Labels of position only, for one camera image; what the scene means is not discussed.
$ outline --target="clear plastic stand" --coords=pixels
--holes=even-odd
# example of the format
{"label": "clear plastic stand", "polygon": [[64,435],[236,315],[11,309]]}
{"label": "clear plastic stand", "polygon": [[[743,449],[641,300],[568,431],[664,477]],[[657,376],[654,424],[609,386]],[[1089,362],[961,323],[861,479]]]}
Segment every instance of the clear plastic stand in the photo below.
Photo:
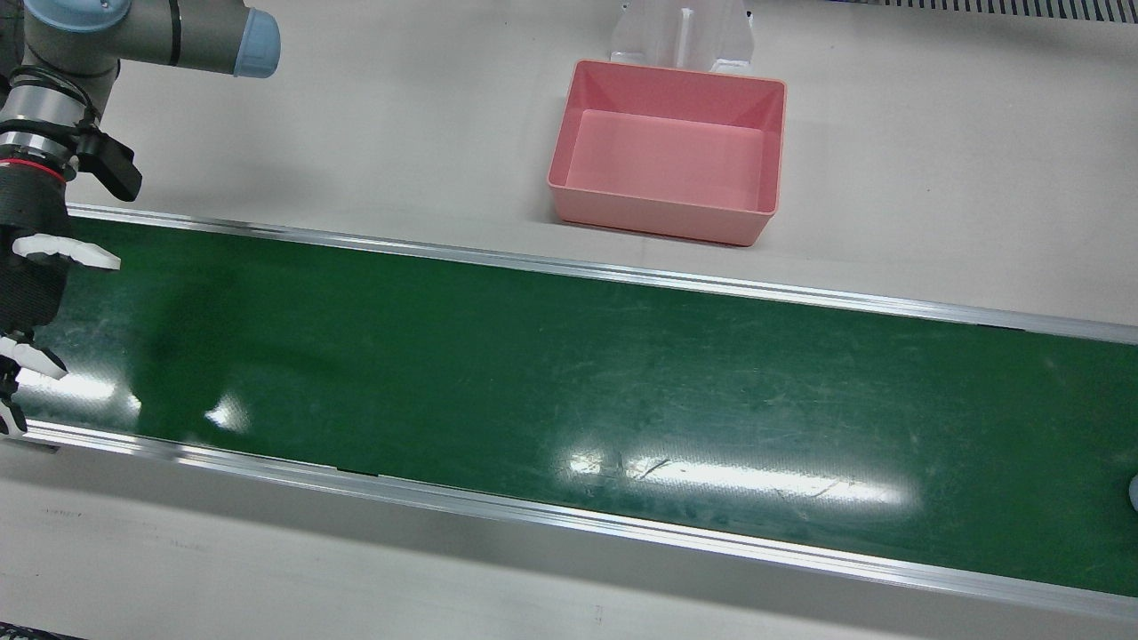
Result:
{"label": "clear plastic stand", "polygon": [[748,73],[754,38],[743,0],[630,0],[612,34],[615,63]]}

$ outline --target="light blue end cap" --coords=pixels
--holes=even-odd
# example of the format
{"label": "light blue end cap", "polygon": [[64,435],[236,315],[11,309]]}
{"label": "light blue end cap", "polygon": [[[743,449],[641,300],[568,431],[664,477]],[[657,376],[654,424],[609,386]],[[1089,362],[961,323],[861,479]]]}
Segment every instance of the light blue end cap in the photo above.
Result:
{"label": "light blue end cap", "polygon": [[93,33],[118,24],[131,0],[24,0],[24,8],[41,23],[72,33]]}
{"label": "light blue end cap", "polygon": [[233,75],[237,77],[269,77],[281,59],[281,31],[277,18],[257,9],[249,9],[245,35],[237,50]]}

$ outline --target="pink bin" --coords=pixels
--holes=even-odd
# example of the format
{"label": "pink bin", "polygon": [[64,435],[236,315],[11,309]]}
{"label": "pink bin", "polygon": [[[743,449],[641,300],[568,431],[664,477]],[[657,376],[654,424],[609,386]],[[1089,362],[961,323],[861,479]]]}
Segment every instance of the pink bin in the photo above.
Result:
{"label": "pink bin", "polygon": [[582,60],[550,167],[558,215],[750,246],[778,205],[786,84]]}

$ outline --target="scratch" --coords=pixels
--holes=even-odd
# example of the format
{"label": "scratch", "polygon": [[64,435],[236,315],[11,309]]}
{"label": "scratch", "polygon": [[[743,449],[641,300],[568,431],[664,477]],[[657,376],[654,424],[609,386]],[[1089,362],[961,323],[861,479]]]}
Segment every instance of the scratch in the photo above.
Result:
{"label": "scratch", "polygon": [[655,465],[652,465],[652,467],[649,470],[646,470],[643,474],[641,474],[641,477],[638,477],[636,479],[644,479],[644,478],[649,477],[650,475],[652,475],[652,471],[659,469],[660,467],[667,465],[668,462],[671,462],[670,458],[665,458],[663,460],[660,460]]}
{"label": "scratch", "polygon": [[841,482],[842,481],[834,481],[834,482],[830,483],[830,486],[827,486],[826,489],[823,489],[822,491],[815,493],[814,495],[807,495],[807,498],[822,498],[823,495],[826,494],[827,491],[830,491],[831,489],[833,489],[833,487],[838,486],[839,484],[841,484]]}

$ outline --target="green conveyor belt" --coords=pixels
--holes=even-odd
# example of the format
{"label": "green conveyor belt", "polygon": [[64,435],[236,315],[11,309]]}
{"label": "green conveyor belt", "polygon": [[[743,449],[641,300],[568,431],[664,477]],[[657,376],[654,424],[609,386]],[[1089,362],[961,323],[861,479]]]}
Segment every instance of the green conveyor belt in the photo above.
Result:
{"label": "green conveyor belt", "polygon": [[32,417],[1138,596],[1138,347],[77,221]]}

